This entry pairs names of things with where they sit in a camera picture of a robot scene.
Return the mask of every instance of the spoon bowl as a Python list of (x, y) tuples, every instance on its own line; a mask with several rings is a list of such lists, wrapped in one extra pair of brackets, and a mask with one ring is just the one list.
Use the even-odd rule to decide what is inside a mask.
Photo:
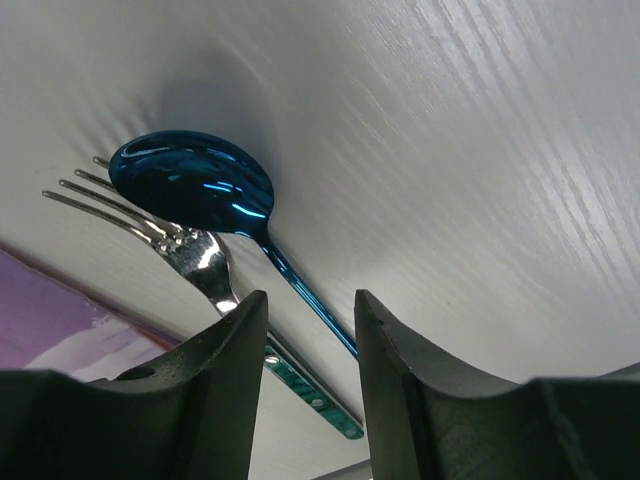
[(291, 286), (357, 357), (353, 336), (273, 243), (275, 193), (267, 172), (242, 150), (206, 133), (168, 130), (138, 137), (111, 158), (109, 177), (124, 198), (168, 222), (252, 238)]

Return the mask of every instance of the fork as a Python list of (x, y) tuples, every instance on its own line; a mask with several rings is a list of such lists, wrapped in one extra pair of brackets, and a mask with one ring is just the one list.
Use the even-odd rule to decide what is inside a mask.
[[(109, 167), (109, 162), (101, 157), (94, 157), (93, 161), (103, 168)], [(109, 181), (81, 169), (75, 170), (74, 173), (78, 178), (120, 198)], [(151, 215), (141, 213), (113, 198), (66, 179), (60, 180), (59, 184), (129, 217), (137, 225), (50, 190), (44, 190), (42, 194), (64, 205), (106, 220), (142, 240), (181, 277), (204, 294), (221, 316), (236, 308), (239, 300), (231, 285), (228, 253), (218, 235), (155, 219)], [(174, 343), (181, 340), (184, 339), (175, 338), (174, 335)], [(362, 424), (355, 415), (311, 373), (298, 355), (292, 353), (290, 346), (273, 326), (270, 326), (267, 334), (264, 365), (345, 437), (359, 439), (364, 436)]]

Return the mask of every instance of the utensil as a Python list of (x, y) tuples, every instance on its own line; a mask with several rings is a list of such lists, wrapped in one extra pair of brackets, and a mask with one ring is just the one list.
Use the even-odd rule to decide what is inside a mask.
[(170, 130), (138, 137), (113, 155), (116, 190), (156, 217), (203, 231), (253, 239), (282, 276), (357, 358), (353, 336), (311, 291), (271, 239), (271, 180), (247, 152), (200, 132)]
[[(109, 162), (100, 157), (94, 157), (94, 162), (104, 168), (109, 167)], [(117, 195), (111, 183), (96, 175), (84, 170), (76, 170), (75, 175)], [(231, 285), (226, 248), (217, 235), (152, 219), (112, 198), (69, 180), (60, 180), (60, 185), (126, 215), (138, 226), (65, 195), (49, 190), (43, 191), (42, 194), (106, 220), (142, 240), (180, 276), (200, 290), (220, 315), (236, 308), (239, 300)], [(349, 439), (364, 436), (362, 425), (355, 416), (337, 400), (323, 382), (311, 373), (299, 356), (292, 353), (291, 348), (273, 327), (270, 327), (267, 335), (264, 364), (265, 368), (273, 372), (344, 436)]]

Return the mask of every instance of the purple cloth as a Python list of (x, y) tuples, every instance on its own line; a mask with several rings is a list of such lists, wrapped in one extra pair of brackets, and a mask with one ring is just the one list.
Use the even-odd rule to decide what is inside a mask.
[(0, 252), (0, 368), (114, 378), (166, 350), (104, 308)]

